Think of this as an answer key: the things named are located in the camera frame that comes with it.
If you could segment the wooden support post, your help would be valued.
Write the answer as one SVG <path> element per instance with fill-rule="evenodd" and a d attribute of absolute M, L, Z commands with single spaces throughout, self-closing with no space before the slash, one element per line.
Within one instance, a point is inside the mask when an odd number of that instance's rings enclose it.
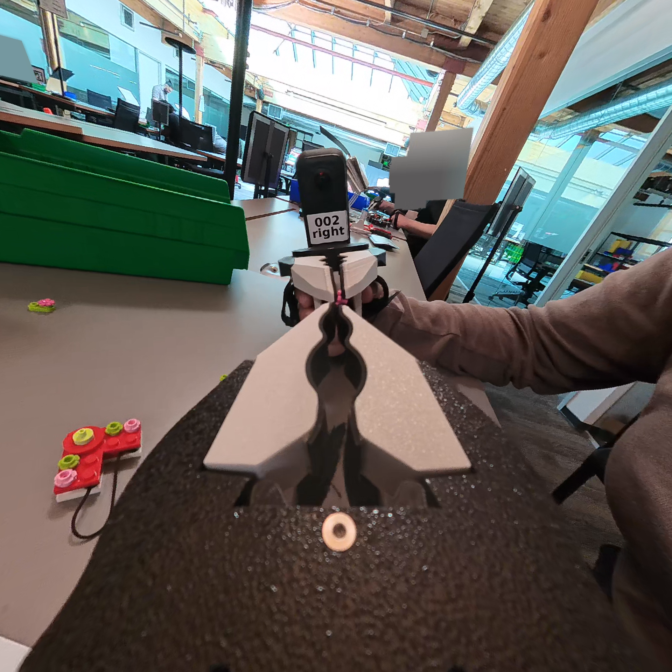
<path fill-rule="evenodd" d="M 476 135 L 463 198 L 491 206 L 598 1 L 536 1 Z"/>

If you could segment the white instruction booklet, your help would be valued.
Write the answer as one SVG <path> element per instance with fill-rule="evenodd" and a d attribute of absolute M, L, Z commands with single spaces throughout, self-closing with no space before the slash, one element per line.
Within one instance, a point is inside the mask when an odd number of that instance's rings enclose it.
<path fill-rule="evenodd" d="M 1 671 L 19 671 L 31 647 L 0 636 Z"/>

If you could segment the long grey desk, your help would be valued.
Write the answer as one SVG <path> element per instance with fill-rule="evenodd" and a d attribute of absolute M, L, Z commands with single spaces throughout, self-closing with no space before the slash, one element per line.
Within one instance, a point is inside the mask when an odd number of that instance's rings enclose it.
<path fill-rule="evenodd" d="M 75 122 L 57 115 L 29 110 L 4 101 L 1 101 L 1 121 L 21 126 L 22 128 L 65 134 L 78 141 L 99 147 L 171 157 L 181 161 L 198 162 L 206 159 L 203 155 L 174 147 L 158 140 L 152 140 L 139 134 L 88 122 Z"/>

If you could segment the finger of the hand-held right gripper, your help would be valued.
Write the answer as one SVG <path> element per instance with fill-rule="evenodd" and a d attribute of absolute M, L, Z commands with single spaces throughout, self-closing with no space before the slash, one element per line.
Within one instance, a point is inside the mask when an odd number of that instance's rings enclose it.
<path fill-rule="evenodd" d="M 362 292 L 377 278 L 377 269 L 376 257 L 343 257 L 340 262 L 340 290 L 348 302 L 353 301 L 352 309 L 360 316 Z"/>
<path fill-rule="evenodd" d="M 290 275 L 294 289 L 313 299 L 315 308 L 322 304 L 338 305 L 341 256 L 294 256 Z"/>

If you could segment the black support pole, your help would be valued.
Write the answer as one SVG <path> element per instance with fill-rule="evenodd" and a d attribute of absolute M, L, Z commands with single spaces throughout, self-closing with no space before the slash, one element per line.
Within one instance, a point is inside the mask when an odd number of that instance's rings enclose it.
<path fill-rule="evenodd" d="M 224 180 L 229 187 L 230 200 L 235 198 L 235 180 L 239 154 L 240 123 L 245 96 L 245 76 L 247 71 L 248 43 L 251 26 L 253 1 L 238 1 L 236 29 L 234 32 L 234 52 L 231 75 L 231 96 L 229 128 L 226 137 Z"/>

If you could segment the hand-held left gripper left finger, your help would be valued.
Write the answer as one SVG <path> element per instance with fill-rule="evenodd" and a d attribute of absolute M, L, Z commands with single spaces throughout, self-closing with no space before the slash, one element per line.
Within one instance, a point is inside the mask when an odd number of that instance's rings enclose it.
<path fill-rule="evenodd" d="M 318 391 L 330 373 L 330 304 L 262 351 L 204 458 L 204 467 L 267 479 L 298 505 L 322 505 L 337 467 Z"/>

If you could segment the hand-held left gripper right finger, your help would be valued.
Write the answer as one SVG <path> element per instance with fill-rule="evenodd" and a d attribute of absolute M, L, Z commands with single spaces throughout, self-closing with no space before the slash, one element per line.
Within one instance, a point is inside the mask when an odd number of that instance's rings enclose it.
<path fill-rule="evenodd" d="M 416 358 L 349 307 L 339 307 L 339 327 L 361 372 L 343 451 L 349 504 L 377 506 L 403 483 L 469 473 L 472 463 Z"/>

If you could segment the red lego heart section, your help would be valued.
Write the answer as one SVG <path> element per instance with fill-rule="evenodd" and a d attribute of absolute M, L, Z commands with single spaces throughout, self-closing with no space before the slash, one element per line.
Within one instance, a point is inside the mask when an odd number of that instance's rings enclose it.
<path fill-rule="evenodd" d="M 114 459 L 130 460 L 142 453 L 142 424 L 131 418 L 104 427 L 88 425 L 63 439 L 53 492 L 57 503 L 82 499 L 101 491 L 103 467 Z"/>

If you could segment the black computer monitor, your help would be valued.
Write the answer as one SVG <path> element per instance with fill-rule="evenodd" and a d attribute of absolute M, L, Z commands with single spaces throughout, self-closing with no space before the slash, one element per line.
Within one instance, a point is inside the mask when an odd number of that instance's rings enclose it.
<path fill-rule="evenodd" d="M 512 224 L 514 223 L 517 214 L 519 214 L 525 202 L 530 195 L 535 180 L 530 176 L 524 168 L 519 167 L 511 181 L 511 184 L 505 194 L 503 200 L 496 204 L 495 214 L 492 217 L 492 222 L 485 231 L 485 234 L 492 239 L 491 247 L 482 268 L 477 273 L 475 280 L 471 287 L 467 290 L 462 303 L 468 304 L 475 298 L 475 290 L 491 264 L 496 252 L 498 252 L 504 238 L 507 236 Z"/>
<path fill-rule="evenodd" d="M 254 186 L 254 198 L 277 189 L 289 134 L 289 126 L 257 111 L 250 114 L 240 179 Z"/>

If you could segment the black office chair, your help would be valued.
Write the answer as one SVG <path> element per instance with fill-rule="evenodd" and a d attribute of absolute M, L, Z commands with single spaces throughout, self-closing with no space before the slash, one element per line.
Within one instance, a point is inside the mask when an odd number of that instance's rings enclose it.
<path fill-rule="evenodd" d="M 552 499 L 557 504 L 562 504 L 571 495 L 578 491 L 587 481 L 593 477 L 599 478 L 604 483 L 606 466 L 612 448 L 621 436 L 629 429 L 640 417 L 637 413 L 626 425 L 624 425 L 615 435 L 611 435 L 607 443 L 592 451 L 586 460 L 559 486 L 553 490 Z M 606 595 L 609 602 L 612 602 L 612 582 L 614 571 L 621 548 L 613 544 L 602 544 L 600 546 L 595 565 L 592 568 L 592 574 L 598 583 L 601 591 Z"/>

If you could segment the black folding chair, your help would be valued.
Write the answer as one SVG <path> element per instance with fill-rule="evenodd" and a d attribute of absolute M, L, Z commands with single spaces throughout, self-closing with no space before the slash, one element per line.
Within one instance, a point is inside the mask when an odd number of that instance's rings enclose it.
<path fill-rule="evenodd" d="M 458 199 L 414 258 L 425 298 L 441 286 L 499 211 L 499 204 L 477 205 Z"/>

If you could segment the green plastic bin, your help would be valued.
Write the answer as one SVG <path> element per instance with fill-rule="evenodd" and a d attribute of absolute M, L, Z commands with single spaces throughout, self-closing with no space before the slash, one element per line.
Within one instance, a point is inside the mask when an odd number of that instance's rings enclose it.
<path fill-rule="evenodd" d="M 226 181 L 31 129 L 1 131 L 1 152 L 230 204 Z"/>
<path fill-rule="evenodd" d="M 229 284 L 249 242 L 240 207 L 2 153 L 1 260 Z"/>

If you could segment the silver ventilation duct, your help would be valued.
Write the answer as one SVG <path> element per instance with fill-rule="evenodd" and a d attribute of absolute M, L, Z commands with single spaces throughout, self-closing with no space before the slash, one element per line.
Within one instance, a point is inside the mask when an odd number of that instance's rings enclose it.
<path fill-rule="evenodd" d="M 533 5 L 534 1 L 531 1 L 459 94 L 456 107 L 467 116 L 479 117 L 484 115 L 484 111 L 479 107 L 476 99 L 505 70 L 525 28 Z"/>

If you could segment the person's torso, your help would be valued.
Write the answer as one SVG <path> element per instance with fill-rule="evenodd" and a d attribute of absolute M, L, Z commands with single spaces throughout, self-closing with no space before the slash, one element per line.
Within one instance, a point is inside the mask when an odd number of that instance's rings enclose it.
<path fill-rule="evenodd" d="M 646 671 L 671 670 L 671 412 L 651 408 L 612 449 L 609 508 L 624 538 L 614 609 Z"/>

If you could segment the black floor lamp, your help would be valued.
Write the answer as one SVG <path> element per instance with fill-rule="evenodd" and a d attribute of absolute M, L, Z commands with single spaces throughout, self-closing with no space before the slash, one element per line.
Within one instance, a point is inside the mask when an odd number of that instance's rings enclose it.
<path fill-rule="evenodd" d="M 185 37 L 181 33 L 170 32 L 170 31 L 161 31 L 162 42 L 168 46 L 171 46 L 173 49 L 176 49 L 178 53 L 178 96 L 179 104 L 177 115 L 178 118 L 182 118 L 182 107 L 183 107 L 183 57 L 187 55 L 195 55 L 196 48 L 194 46 L 194 41 Z"/>

